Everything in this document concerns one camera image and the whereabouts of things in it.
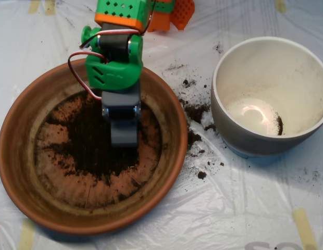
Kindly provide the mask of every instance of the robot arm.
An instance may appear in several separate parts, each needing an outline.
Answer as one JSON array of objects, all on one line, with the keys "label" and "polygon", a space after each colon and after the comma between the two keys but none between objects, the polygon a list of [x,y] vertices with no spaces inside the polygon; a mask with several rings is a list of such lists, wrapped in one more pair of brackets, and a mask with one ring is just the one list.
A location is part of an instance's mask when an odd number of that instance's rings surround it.
[{"label": "robot arm", "polygon": [[[152,0],[99,0],[95,21],[101,28],[86,26],[82,32],[81,48],[92,48],[92,52],[81,53],[89,55],[85,63],[89,84],[101,90],[102,96],[88,91],[102,102],[102,115],[111,123],[113,147],[138,145],[142,35],[154,6]],[[73,71],[70,58],[68,62]]]}]

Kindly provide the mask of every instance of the wire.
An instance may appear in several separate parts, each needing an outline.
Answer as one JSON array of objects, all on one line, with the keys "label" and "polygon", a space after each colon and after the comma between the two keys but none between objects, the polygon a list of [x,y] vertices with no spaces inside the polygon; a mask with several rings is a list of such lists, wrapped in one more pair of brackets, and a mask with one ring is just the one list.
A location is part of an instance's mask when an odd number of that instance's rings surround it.
[{"label": "wire", "polygon": [[91,41],[98,35],[115,35],[115,34],[137,34],[137,35],[144,35],[144,33],[147,31],[151,19],[152,19],[152,15],[153,12],[155,10],[155,6],[156,6],[156,0],[154,0],[154,4],[152,7],[152,11],[151,14],[149,16],[149,20],[146,24],[145,29],[143,30],[143,32],[140,32],[139,30],[134,30],[134,29],[122,29],[122,30],[103,30],[103,31],[99,31],[97,32],[95,35],[91,36],[90,38],[88,38],[85,42],[83,42],[80,46],[79,46],[79,51],[72,53],[69,58],[68,58],[68,66],[69,69],[71,70],[72,74],[74,75],[74,77],[77,79],[77,81],[83,86],[84,89],[87,90],[87,92],[89,94],[91,94],[95,99],[97,100],[101,100],[100,96],[97,96],[96,94],[93,93],[93,91],[89,88],[89,86],[79,77],[79,75],[77,74],[77,72],[74,70],[74,68],[72,67],[71,64],[71,58],[73,56],[77,56],[77,55],[92,55],[92,56],[97,56],[99,58],[101,58],[105,63],[107,63],[107,59],[99,53],[96,52],[92,52],[92,51],[84,51],[84,48],[87,48],[89,46],[89,44],[91,43]]},{"label": "wire", "polygon": [[77,72],[73,69],[72,65],[71,65],[71,61],[70,59],[73,57],[73,56],[77,56],[77,55],[92,55],[92,56],[97,56],[101,59],[103,59],[104,61],[106,61],[106,58],[102,55],[102,54],[99,54],[99,53],[96,53],[96,52],[92,52],[92,51],[77,51],[77,52],[74,52],[72,53],[69,58],[68,58],[68,66],[69,66],[69,69],[71,70],[72,74],[74,75],[74,77],[76,77],[77,81],[83,86],[84,89],[87,90],[87,92],[89,94],[91,94],[95,99],[97,100],[101,100],[101,97],[100,96],[97,96],[96,94],[93,93],[93,91],[89,88],[89,86],[79,77],[79,75],[77,74]]},{"label": "wire", "polygon": [[149,20],[148,20],[148,22],[147,22],[147,24],[146,24],[146,27],[145,27],[145,29],[143,30],[143,32],[141,32],[141,35],[144,35],[144,33],[147,31],[147,29],[149,28],[149,25],[150,25],[150,22],[151,22],[151,19],[152,19],[152,15],[153,15],[153,12],[154,12],[154,10],[155,10],[155,7],[156,7],[156,1],[157,0],[154,0],[154,4],[153,4],[153,7],[152,7],[152,11],[151,11],[151,14],[150,14],[150,16],[149,16]]},{"label": "wire", "polygon": [[88,47],[88,45],[91,43],[92,39],[94,39],[98,35],[116,35],[116,34],[140,34],[138,30],[134,29],[123,29],[123,30],[102,30],[97,32],[95,35],[91,36],[89,39],[87,39],[85,42],[83,42],[79,48],[83,49]]}]

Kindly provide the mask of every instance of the tape strip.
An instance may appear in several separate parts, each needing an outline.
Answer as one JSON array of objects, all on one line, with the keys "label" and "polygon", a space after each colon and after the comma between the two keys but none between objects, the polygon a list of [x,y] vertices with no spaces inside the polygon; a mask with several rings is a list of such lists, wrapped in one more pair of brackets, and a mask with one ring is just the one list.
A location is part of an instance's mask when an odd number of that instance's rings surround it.
[{"label": "tape strip", "polygon": [[55,15],[55,0],[45,0],[45,14],[46,16]]},{"label": "tape strip", "polygon": [[34,240],[35,226],[30,219],[22,222],[19,250],[32,250]]},{"label": "tape strip", "polygon": [[287,13],[287,6],[285,5],[285,1],[275,0],[275,9],[282,14]]},{"label": "tape strip", "polygon": [[31,0],[30,8],[28,9],[28,14],[34,14],[37,12],[41,0]]},{"label": "tape strip", "polygon": [[299,236],[302,240],[304,250],[318,250],[318,245],[308,222],[305,209],[299,208],[294,210],[293,218],[295,220]]}]

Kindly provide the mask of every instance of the pot rim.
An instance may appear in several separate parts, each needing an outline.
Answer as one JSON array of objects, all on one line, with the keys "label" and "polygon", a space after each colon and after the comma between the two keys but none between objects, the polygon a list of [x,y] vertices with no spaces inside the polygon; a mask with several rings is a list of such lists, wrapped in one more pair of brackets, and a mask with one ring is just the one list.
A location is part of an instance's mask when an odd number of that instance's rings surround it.
[{"label": "pot rim", "polygon": [[215,71],[214,71],[214,75],[213,75],[213,94],[217,100],[217,103],[218,105],[221,107],[221,109],[223,110],[224,114],[226,114],[229,119],[231,119],[235,124],[237,124],[238,126],[240,126],[242,129],[252,133],[252,134],[255,134],[256,136],[261,136],[261,137],[264,137],[265,139],[267,140],[280,140],[280,141],[285,141],[286,139],[295,139],[295,138],[299,138],[299,137],[303,137],[315,130],[317,130],[322,124],[323,124],[323,116],[322,118],[315,124],[313,125],[312,127],[310,127],[309,129],[307,130],[304,130],[300,133],[297,133],[297,134],[293,134],[293,135],[266,135],[266,134],[261,134],[261,133],[257,133],[251,129],[247,129],[246,127],[242,126],[240,123],[238,123],[232,116],[230,116],[230,114],[226,111],[226,109],[224,108],[219,96],[218,96],[218,93],[217,93],[217,73],[219,71],[219,68],[221,66],[221,64],[223,63],[223,61],[227,58],[227,56],[229,54],[231,54],[235,49],[239,48],[240,46],[243,46],[245,44],[248,44],[248,43],[252,43],[252,42],[256,42],[256,41],[275,41],[275,42],[284,42],[284,43],[288,43],[290,45],[293,45],[295,47],[298,47],[299,49],[303,50],[304,52],[308,53],[310,56],[313,57],[313,59],[315,59],[319,64],[320,66],[322,67],[323,69],[323,62],[320,60],[320,58],[318,56],[316,56],[312,51],[310,51],[308,48],[306,48],[305,46],[297,43],[297,42],[294,42],[294,41],[291,41],[289,39],[284,39],[284,38],[280,38],[280,37],[274,37],[274,36],[261,36],[261,37],[256,37],[256,38],[252,38],[252,39],[248,39],[248,40],[245,40],[241,43],[238,43],[237,45],[233,46],[232,48],[230,48],[223,56],[222,58],[219,60],[216,68],[215,68]]},{"label": "pot rim", "polygon": [[[85,62],[85,59],[79,59],[79,60],[74,60],[72,62],[73,65],[79,65],[83,64]],[[12,114],[14,111],[17,109],[17,107],[20,105],[20,102],[24,99],[26,94],[31,92],[33,88],[38,85],[41,81],[43,81],[45,78],[51,76],[52,74],[63,70],[64,68],[67,68],[68,65],[67,63],[62,64],[60,66],[57,66],[50,71],[44,73],[40,77],[38,77],[36,80],[34,80],[15,100],[13,105],[11,106],[8,114],[6,115],[1,132],[0,132],[0,177],[3,183],[3,186],[8,194],[8,196],[11,198],[11,200],[14,202],[14,204],[21,210],[27,217],[29,217],[31,220],[35,221],[36,223],[49,228],[51,230],[60,232],[60,233],[66,233],[66,234],[74,234],[74,235],[91,235],[91,234],[98,234],[98,233],[105,233],[109,231],[114,231],[117,229],[120,229],[122,227],[128,226],[129,224],[133,223],[134,221],[138,220],[145,214],[147,214],[150,210],[152,210],[163,198],[164,196],[168,193],[168,191],[171,189],[173,184],[175,183],[180,170],[182,168],[184,158],[187,152],[187,124],[186,124],[186,118],[184,115],[184,112],[182,110],[182,107],[179,103],[178,98],[174,94],[173,90],[167,85],[167,83],[161,79],[158,75],[150,71],[149,69],[144,68],[143,70],[147,71],[148,74],[156,81],[159,82],[170,95],[171,101],[176,109],[176,112],[178,114],[178,120],[180,122],[180,131],[181,133],[179,134],[180,137],[180,146],[179,146],[179,154],[178,157],[175,161],[174,167],[172,169],[172,172],[170,173],[169,177],[167,178],[165,184],[161,187],[161,189],[157,192],[157,194],[150,199],[146,204],[144,204],[141,208],[133,212],[132,214],[129,214],[123,218],[120,218],[117,221],[113,221],[104,225],[100,226],[92,226],[92,227],[79,227],[79,228],[74,228],[70,226],[63,226],[60,225],[56,222],[52,222],[48,219],[43,218],[39,214],[31,211],[28,206],[22,202],[22,198],[19,197],[12,189],[10,182],[8,180],[8,176],[6,175],[5,172],[5,167],[4,166],[4,152],[3,152],[3,145],[6,143],[5,142],[5,135],[8,133],[7,132],[7,126],[10,123],[12,119]]]}]

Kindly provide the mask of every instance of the plastic sheet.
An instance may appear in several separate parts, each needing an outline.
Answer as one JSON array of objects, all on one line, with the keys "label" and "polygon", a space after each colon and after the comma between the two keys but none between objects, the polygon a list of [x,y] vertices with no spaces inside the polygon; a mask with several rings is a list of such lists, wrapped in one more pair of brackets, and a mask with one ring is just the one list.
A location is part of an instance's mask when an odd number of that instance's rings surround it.
[{"label": "plastic sheet", "polygon": [[[0,129],[21,91],[66,62],[85,25],[96,26],[96,0],[37,2],[0,1]],[[275,3],[285,3],[285,9]],[[209,104],[218,60],[247,38],[281,36],[323,60],[323,0],[196,0],[195,5],[184,32],[172,27],[168,33],[148,33],[143,52],[145,66],[189,104]],[[218,132],[204,130],[212,121],[210,112],[201,124],[191,121],[202,141],[193,144],[168,195],[143,219],[90,237],[35,226],[32,249],[298,250],[303,247],[292,212],[299,207],[306,209],[323,249],[323,127],[284,154],[242,159]],[[199,171],[207,174],[205,179],[197,177]],[[22,249],[24,220],[0,179],[0,250]]]}]

